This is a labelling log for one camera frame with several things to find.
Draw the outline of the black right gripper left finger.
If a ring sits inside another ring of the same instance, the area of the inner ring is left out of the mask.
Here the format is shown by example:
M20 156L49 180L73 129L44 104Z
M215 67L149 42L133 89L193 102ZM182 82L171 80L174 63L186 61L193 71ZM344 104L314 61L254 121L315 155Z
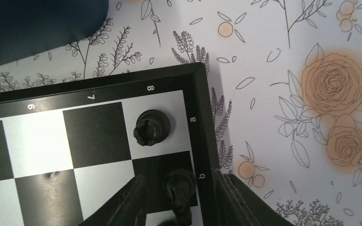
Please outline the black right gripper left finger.
M79 226L144 226L146 178L135 176Z

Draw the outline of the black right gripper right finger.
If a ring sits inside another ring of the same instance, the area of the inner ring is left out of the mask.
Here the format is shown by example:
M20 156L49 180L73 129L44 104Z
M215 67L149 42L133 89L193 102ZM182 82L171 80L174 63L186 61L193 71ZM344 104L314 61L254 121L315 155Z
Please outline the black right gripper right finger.
M214 170L221 226L292 226L234 174Z

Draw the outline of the dark blue plastic tray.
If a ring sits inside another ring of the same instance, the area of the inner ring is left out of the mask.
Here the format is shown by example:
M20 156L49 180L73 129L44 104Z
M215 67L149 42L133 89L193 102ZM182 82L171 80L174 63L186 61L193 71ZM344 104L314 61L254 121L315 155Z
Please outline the dark blue plastic tray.
M0 66L93 35L107 0L0 0Z

